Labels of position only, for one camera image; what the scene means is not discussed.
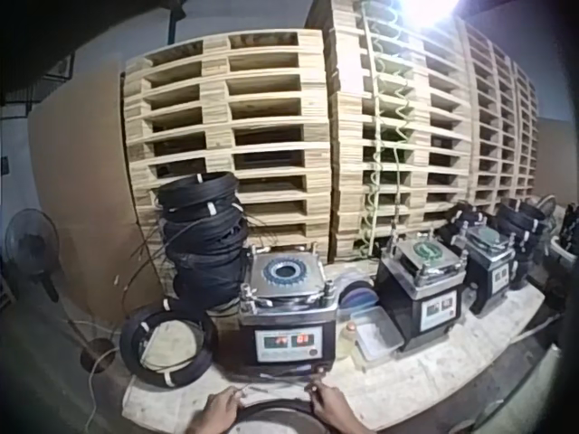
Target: bright light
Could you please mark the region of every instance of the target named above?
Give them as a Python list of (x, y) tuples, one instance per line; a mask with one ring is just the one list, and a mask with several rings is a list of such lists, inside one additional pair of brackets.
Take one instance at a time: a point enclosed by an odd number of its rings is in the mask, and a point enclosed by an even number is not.
[(448, 17), (459, 0), (401, 0), (403, 17), (413, 27), (429, 27)]

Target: machine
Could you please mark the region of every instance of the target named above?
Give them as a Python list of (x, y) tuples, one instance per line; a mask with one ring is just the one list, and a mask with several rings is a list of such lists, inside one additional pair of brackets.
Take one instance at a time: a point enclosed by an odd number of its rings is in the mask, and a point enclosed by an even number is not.
[(513, 238), (501, 235), (484, 222), (470, 227), (464, 222), (451, 237), (441, 234), (443, 242), (455, 253), (469, 253), (464, 283), (476, 292), (470, 311), (486, 315), (504, 300), (511, 276), (517, 272)]
[(383, 250), (375, 289), (380, 304), (400, 330), (407, 352), (442, 340), (460, 317), (460, 293), (467, 254), (460, 257), (432, 233), (399, 241)]
[(303, 376), (332, 368), (338, 296), (311, 251), (249, 253), (241, 287), (242, 373)]

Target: clear plastic box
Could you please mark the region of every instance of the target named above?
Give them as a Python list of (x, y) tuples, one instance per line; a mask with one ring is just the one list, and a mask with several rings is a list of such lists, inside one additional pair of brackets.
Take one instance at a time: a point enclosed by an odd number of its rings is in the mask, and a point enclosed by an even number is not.
[(380, 307), (352, 314), (356, 324), (356, 350), (352, 358), (362, 370), (376, 367), (392, 358), (404, 339), (390, 316)]

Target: person's hand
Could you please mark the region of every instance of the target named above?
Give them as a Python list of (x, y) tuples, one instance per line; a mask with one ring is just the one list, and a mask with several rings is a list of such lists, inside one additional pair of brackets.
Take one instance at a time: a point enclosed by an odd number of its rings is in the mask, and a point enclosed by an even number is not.
[(326, 386), (323, 382), (313, 382), (307, 388), (314, 413), (328, 425), (342, 434), (370, 434), (373, 431), (360, 422), (344, 393), (337, 387)]
[(189, 425), (187, 434), (222, 434), (237, 417), (241, 392), (230, 386), (216, 395), (209, 395), (203, 411)]

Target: stack of wooden pallets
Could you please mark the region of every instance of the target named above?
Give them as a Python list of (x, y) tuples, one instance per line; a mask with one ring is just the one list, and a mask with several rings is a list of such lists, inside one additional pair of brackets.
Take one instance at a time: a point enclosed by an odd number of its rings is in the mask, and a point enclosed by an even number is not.
[(460, 23), (473, 115), (470, 203), (493, 213), (504, 197), (532, 193), (536, 98), (523, 71), (475, 28)]
[(264, 30), (207, 36), (128, 63), (128, 170), (149, 250), (161, 245), (160, 185), (231, 171), (251, 242), (316, 241), (325, 255), (331, 174), (323, 49), (319, 31)]
[[(381, 2), (315, 0), (306, 26), (322, 29), (325, 40), (333, 165), (330, 259), (360, 254), (370, 231), (368, 195), (376, 189), (375, 236), (390, 235), (398, 171), (398, 231), (442, 225), (444, 212), (466, 199), (471, 157), (469, 76), (457, 22), (418, 32)], [(397, 127), (408, 140), (401, 140)], [(370, 175), (377, 165), (375, 186)]]

